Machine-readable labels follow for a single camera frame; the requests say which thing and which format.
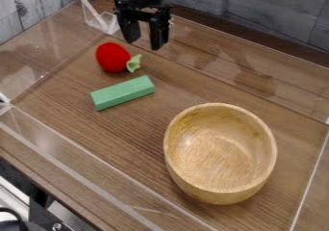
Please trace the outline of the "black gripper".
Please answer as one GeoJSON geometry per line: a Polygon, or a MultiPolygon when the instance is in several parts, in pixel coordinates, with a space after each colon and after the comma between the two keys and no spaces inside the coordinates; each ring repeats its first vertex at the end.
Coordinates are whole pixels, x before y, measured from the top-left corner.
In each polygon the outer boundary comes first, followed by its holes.
{"type": "Polygon", "coordinates": [[[115,0],[115,16],[128,43],[141,38],[139,21],[149,22],[150,48],[158,50],[167,43],[171,5],[165,0],[115,0]]]}

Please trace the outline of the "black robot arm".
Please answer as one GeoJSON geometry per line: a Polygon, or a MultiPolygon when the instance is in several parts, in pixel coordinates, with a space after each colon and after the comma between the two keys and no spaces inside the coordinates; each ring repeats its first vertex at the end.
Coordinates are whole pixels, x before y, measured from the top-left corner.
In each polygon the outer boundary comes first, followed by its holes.
{"type": "Polygon", "coordinates": [[[128,43],[141,36],[141,24],[149,24],[150,48],[158,50],[170,36],[171,5],[163,0],[114,0],[120,32],[128,43]]]}

